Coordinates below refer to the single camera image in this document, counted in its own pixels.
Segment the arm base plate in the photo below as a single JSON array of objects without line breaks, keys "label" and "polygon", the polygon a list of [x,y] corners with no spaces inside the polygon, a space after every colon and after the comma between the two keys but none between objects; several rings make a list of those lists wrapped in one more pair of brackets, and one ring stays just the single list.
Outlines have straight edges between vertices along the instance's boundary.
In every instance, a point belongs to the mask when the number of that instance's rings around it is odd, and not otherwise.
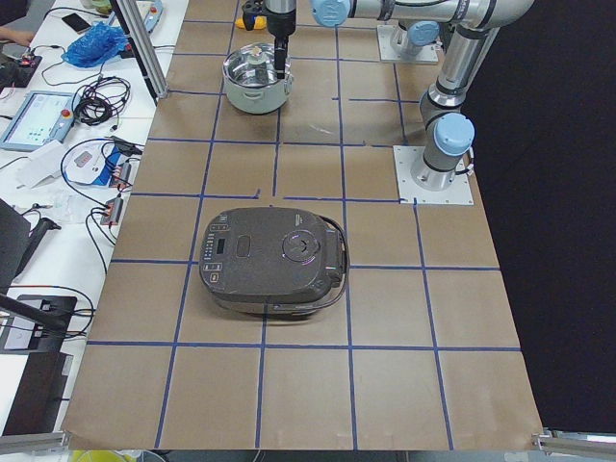
[{"label": "arm base plate", "polygon": [[376,29],[380,61],[384,63],[437,64],[439,24],[416,21],[409,25],[380,25]]},{"label": "arm base plate", "polygon": [[460,159],[456,168],[440,172],[424,162],[423,146],[395,145],[394,163],[400,203],[417,205],[475,204],[470,185],[473,164]]}]

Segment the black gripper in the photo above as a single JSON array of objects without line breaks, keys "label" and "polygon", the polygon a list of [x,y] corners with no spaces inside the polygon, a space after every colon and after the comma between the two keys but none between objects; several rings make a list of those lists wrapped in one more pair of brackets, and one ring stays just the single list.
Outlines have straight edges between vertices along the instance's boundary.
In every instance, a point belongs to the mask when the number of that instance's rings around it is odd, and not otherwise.
[{"label": "black gripper", "polygon": [[254,30],[254,17],[263,15],[263,2],[261,0],[245,1],[242,5],[242,16],[245,30]]},{"label": "black gripper", "polygon": [[266,0],[267,27],[274,39],[276,78],[286,76],[288,37],[295,32],[295,0]]}]

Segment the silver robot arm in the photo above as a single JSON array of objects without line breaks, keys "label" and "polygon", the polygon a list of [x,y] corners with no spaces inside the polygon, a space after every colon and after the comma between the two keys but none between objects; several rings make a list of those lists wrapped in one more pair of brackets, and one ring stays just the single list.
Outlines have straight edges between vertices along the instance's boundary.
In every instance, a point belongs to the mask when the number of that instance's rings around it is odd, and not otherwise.
[{"label": "silver robot arm", "polygon": [[420,102],[426,132],[422,156],[410,167],[412,180],[428,191],[442,191],[471,150],[475,128],[460,114],[467,90],[499,29],[522,17],[531,1],[312,1],[315,21],[335,28],[349,18],[380,21],[427,20],[451,23],[454,32],[437,80]]},{"label": "silver robot arm", "polygon": [[[311,1],[310,4],[316,22],[328,28],[341,25],[356,10],[354,1]],[[256,19],[263,17],[269,33],[274,36],[275,53],[286,56],[289,37],[295,32],[296,10],[296,1],[245,1],[239,24],[251,31],[256,28]],[[424,20],[408,26],[400,21],[398,27],[406,31],[413,46],[428,45],[439,34],[439,25],[435,21]]]}]

